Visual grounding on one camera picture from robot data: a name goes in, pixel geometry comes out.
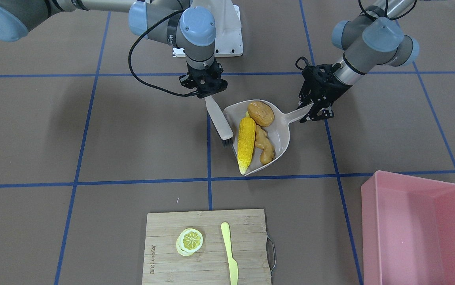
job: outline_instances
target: wooden cutting board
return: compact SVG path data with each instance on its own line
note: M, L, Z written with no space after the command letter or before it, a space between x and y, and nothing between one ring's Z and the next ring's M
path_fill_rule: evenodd
M271 285L264 209L149 213L143 285L229 285L222 222L231 228L238 285ZM175 243L187 228L201 231L203 245L192 256L181 256Z

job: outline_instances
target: white dustpan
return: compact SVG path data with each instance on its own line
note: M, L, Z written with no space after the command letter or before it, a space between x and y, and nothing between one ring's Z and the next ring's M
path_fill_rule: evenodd
M233 151L235 152L235 156L238 149L238 128L240 126L240 121L245 117L245 112L247 112L247 106L252 101L261 101L266 105L270 106L273 110L273 114L275 115L275 119L271 125L265 127L264 130L268 133L268 139L273 144L275 148L275 159L273 159L267 165L262 165L260 162L260 155L262 150L258 148L254 148L254 153L252 155L252 162L250 163L245 176L250 175L252 173L256 173L261 169L266 168L273 164L277 159L279 159L284 152L287 150L290 141L290 132L289 132L289 124L298 121L299 119L303 118L308 112L310 111L309 106L305 106L298 110L294 110L290 113L283 113L273 105L272 103L264 100L248 100L243 101L240 103L236 103L234 105L228 106L224 109L224 117L226 117L231 130L233 130L234 136L234 143L233 143Z

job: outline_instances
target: robotic arm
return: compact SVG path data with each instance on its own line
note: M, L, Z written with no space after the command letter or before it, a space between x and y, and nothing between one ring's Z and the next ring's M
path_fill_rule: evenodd
M319 121L334 117L332 105L361 77L376 65L395 67L408 65L419 54L419 44L405 36L394 20L416 0L377 0L363 8L353 21L336 25L331 37L335 47L344 50L333 65L311 65L304 57L296 61L305 82L300 90L300 106L312 104L309 113L300 122ZM305 67L299 67L300 61Z
M184 48L188 72L180 76L182 86L195 91L179 96L204 98L226 89L221 78L222 66L215 53L215 18L201 6L191 7L191 0L0 0L0 40L14 42L27 36L39 24L61 11L101 10L129 13L131 31L150 40Z

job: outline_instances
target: white brush handle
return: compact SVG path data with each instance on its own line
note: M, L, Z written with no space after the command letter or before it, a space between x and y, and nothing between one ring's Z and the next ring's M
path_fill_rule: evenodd
M217 129L221 139L231 139L233 137L233 130L229 126L228 121L224 117L222 110L212 96L205 97L206 110L213 121L213 125Z

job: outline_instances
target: pink container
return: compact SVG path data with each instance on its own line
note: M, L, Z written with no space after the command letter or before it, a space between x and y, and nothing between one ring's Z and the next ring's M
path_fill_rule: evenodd
M377 171L361 201L365 285L455 285L455 184Z

